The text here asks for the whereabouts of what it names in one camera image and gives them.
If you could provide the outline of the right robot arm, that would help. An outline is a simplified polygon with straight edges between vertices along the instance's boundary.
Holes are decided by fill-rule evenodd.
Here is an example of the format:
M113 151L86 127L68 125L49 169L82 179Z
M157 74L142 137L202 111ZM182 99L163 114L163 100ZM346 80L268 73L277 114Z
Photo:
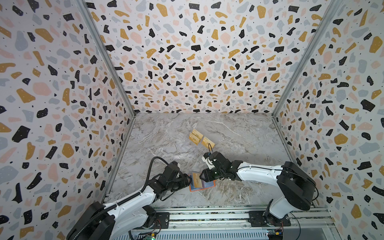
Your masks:
M221 153L205 153L202 160L208 168L200 179L205 182L229 179L269 184L279 189L282 196L272 199L263 213L250 214L249 222L256 226L282 227L292 211L308 211L317 191L315 181L292 162L281 166L261 166L243 161L230 161Z

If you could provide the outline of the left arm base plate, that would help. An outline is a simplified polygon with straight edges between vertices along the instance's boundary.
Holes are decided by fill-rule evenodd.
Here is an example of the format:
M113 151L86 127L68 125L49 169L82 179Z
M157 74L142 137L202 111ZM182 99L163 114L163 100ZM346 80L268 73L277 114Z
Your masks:
M160 212L150 214L144 224L141 226L142 229L168 229L170 223L170 213Z

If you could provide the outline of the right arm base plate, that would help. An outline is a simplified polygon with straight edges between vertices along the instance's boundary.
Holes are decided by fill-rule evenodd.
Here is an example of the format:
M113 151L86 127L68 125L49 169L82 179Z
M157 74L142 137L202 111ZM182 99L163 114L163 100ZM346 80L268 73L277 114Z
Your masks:
M275 216L268 214L265 216L264 211L250 211L248 222L252 227L290 227L291 222L288 215L285 215L282 219L278 219Z

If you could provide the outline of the orange card holder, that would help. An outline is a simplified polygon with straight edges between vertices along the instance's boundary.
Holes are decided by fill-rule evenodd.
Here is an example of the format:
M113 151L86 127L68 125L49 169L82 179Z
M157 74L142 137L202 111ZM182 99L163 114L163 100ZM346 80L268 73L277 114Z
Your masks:
M197 172L192 172L189 175L192 178L192 182L190 184L190 192L196 192L196 191L201 191L209 188L213 188L216 186L216 182L205 182L200 179L200 173Z

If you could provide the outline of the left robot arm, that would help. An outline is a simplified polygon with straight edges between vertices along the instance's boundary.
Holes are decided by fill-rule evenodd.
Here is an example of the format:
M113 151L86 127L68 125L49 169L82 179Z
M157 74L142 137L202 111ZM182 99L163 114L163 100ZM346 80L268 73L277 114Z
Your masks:
M68 240L113 240L137 228L161 227L151 206L173 193L188 188L192 178L180 170L177 162L166 163L164 171L147 176L143 187L117 201L91 204L67 235Z

